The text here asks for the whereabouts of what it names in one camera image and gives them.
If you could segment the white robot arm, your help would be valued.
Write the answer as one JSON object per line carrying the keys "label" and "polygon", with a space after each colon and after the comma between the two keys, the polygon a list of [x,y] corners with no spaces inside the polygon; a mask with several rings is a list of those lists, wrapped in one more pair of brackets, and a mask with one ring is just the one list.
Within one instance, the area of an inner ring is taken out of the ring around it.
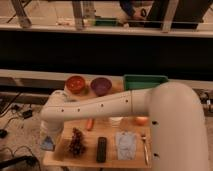
{"label": "white robot arm", "polygon": [[195,91],[182,83],[77,102],[56,90],[41,111],[41,128],[59,133],[66,121],[139,115],[150,118],[152,171],[210,171],[204,110]]}

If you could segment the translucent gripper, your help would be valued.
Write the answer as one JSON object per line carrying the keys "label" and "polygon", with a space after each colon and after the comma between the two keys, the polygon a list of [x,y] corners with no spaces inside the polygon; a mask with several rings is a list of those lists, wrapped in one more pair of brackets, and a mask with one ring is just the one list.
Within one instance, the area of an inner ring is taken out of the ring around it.
{"label": "translucent gripper", "polygon": [[61,123],[54,123],[54,122],[47,122],[41,121],[40,125],[40,148],[41,143],[46,136],[50,136],[55,147],[57,141],[60,139],[60,135],[62,132],[62,124]]}

